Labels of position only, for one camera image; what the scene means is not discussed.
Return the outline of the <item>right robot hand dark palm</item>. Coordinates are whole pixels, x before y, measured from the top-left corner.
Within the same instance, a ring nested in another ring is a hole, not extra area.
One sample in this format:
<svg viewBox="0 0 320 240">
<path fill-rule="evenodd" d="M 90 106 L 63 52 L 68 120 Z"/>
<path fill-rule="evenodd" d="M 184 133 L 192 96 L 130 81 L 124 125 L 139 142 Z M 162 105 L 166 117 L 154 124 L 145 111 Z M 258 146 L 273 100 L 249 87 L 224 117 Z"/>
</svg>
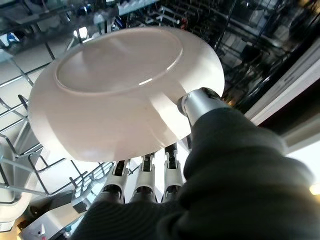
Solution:
<svg viewBox="0 0 320 240">
<path fill-rule="evenodd" d="M 285 143 L 201 88 L 183 96 L 191 129 L 185 184 L 171 203 L 107 201 L 101 193 L 73 240 L 317 240 L 313 176 Z"/>
</svg>

